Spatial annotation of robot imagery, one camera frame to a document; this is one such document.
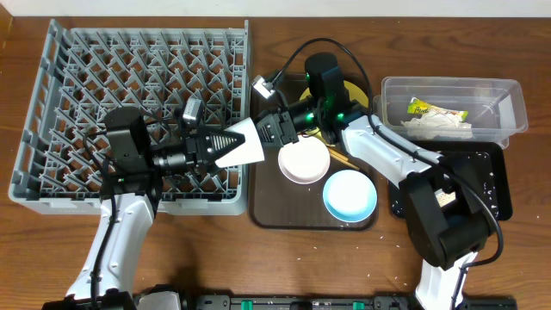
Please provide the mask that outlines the white pink bowl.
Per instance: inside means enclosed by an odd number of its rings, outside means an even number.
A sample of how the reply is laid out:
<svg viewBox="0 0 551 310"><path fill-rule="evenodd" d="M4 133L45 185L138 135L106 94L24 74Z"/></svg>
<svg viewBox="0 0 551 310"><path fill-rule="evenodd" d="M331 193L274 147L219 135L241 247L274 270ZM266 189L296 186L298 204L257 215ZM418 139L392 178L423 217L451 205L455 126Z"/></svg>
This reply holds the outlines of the white pink bowl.
<svg viewBox="0 0 551 310"><path fill-rule="evenodd" d="M298 184L310 184L320 180L329 170L331 156L326 145L314 137L299 137L280 149L278 164L282 174Z"/></svg>

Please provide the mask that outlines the wooden chopstick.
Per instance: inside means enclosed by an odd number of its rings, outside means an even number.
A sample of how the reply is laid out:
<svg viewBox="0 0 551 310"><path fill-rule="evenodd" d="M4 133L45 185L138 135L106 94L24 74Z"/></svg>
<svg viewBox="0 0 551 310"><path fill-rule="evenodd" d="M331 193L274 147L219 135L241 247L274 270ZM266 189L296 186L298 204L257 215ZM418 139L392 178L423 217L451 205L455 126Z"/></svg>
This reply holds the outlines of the wooden chopstick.
<svg viewBox="0 0 551 310"><path fill-rule="evenodd" d="M313 131L310 131L310 132L306 132L306 133L303 133L302 136L304 138L306 137L314 137L318 140L320 140L327 148L328 152L330 153L330 156L331 158L337 160L339 163L341 164L344 164L348 167L350 167L351 169L353 170L356 170L356 171L359 171L360 168L354 164L352 164L349 160L348 157L346 157L345 155L343 155L341 152L338 152L336 151L335 149L333 149L333 145L330 145L328 144L322 137L322 134L321 132L319 131L319 129L317 130L313 130Z"/></svg>

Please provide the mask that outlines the yellow plate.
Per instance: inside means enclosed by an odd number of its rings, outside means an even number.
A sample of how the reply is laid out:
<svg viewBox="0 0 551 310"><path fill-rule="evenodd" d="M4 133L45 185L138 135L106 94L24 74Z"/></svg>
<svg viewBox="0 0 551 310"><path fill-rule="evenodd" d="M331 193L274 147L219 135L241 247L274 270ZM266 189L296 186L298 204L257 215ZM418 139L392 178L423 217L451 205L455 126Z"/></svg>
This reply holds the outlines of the yellow plate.
<svg viewBox="0 0 551 310"><path fill-rule="evenodd" d="M331 111L333 114L348 109L356 103L364 107L369 104L368 96L357 85L342 78L311 80L296 106L314 109L317 107L318 100L321 100L320 106L325 112Z"/></svg>

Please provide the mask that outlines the light blue bowl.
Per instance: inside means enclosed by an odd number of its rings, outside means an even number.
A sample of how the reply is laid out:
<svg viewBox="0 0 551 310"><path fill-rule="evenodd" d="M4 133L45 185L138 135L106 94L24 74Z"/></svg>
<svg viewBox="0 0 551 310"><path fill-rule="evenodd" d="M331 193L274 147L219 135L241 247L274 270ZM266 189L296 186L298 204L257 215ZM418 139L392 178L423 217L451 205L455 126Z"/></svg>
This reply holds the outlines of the light blue bowl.
<svg viewBox="0 0 551 310"><path fill-rule="evenodd" d="M377 191L372 180L357 170L341 170L331 175L322 190L326 210L337 220L357 223L376 209Z"/></svg>

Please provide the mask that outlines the white green cup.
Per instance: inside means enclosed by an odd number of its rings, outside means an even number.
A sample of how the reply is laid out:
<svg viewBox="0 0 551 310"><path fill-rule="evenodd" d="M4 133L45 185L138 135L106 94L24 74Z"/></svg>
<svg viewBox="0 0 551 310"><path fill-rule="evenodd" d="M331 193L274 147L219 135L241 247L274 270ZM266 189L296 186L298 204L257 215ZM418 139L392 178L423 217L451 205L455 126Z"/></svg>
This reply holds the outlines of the white green cup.
<svg viewBox="0 0 551 310"><path fill-rule="evenodd" d="M245 142L236 149L230 151L215 164L220 168L226 168L242 164L253 164L264 161L263 147L251 118L246 118L224 130L224 133L239 133L244 136Z"/></svg>

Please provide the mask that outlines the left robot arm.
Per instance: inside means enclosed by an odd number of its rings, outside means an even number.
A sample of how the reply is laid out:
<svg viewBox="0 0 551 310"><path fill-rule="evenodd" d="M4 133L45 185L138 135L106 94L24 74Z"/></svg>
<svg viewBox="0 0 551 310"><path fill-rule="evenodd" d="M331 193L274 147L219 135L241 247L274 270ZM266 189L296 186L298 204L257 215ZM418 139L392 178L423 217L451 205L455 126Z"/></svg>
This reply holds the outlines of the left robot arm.
<svg viewBox="0 0 551 310"><path fill-rule="evenodd" d="M113 157L94 163L102 175L101 219L90 252L66 299L77 307L106 307L111 294L130 295L138 256L162 199L164 179L200 166L224 167L223 157L244 146L256 131L252 119L221 130L198 127L166 146L154 145L143 112L114 109L103 135Z"/></svg>

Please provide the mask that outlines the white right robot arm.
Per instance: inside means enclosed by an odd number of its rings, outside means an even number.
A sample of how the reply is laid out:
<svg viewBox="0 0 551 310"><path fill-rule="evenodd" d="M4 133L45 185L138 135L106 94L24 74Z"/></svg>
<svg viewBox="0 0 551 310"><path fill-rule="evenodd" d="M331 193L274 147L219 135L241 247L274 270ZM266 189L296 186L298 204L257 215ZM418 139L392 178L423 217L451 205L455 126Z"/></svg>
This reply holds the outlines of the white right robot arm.
<svg viewBox="0 0 551 310"><path fill-rule="evenodd" d="M418 303L424 309L458 308L467 272L496 259L478 260L478 252L490 236L503 236L481 197L473 166L416 146L350 99L335 54L308 57L305 72L309 96L264 110L255 122L260 140L285 146L317 128L324 140L393 183L405 205L409 237L424 263Z"/></svg>

